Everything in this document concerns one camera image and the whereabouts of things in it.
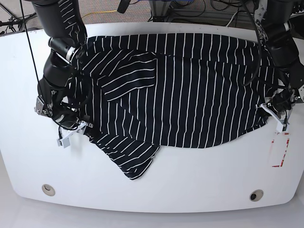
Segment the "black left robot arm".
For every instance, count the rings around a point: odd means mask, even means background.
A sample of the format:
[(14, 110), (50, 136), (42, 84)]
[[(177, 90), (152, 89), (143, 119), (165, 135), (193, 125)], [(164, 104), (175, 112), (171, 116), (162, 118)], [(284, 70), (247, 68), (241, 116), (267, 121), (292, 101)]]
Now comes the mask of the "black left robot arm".
[(265, 32), (264, 47), (203, 33), (91, 37), (79, 61), (95, 85), (90, 114), (164, 129), (279, 117), (292, 109), (304, 67), (283, 24)]

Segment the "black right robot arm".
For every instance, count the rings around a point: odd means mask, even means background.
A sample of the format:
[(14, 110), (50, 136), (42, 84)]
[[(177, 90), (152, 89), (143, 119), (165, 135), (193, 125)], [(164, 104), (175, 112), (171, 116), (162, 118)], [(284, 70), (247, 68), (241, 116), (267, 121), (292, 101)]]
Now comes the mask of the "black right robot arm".
[(50, 55), (38, 82), (35, 111), (51, 118), (59, 128), (75, 131), (81, 124), (79, 109), (88, 99), (71, 104), (63, 102), (69, 81), (77, 77), (77, 61), (84, 55), (87, 31), (77, 0), (33, 0), (42, 28), (50, 37)]

